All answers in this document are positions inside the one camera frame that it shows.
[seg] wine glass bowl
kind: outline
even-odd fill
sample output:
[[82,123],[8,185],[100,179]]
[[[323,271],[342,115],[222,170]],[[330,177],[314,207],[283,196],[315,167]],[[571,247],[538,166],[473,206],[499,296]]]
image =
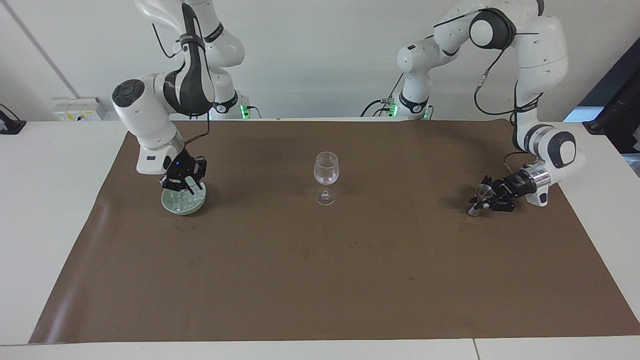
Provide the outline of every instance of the wine glass bowl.
[[316,201],[320,205],[329,206],[335,202],[335,194],[329,191],[329,185],[335,183],[340,177],[340,165],[338,156],[332,152],[324,151],[316,157],[314,166],[316,181],[324,188],[316,191]]

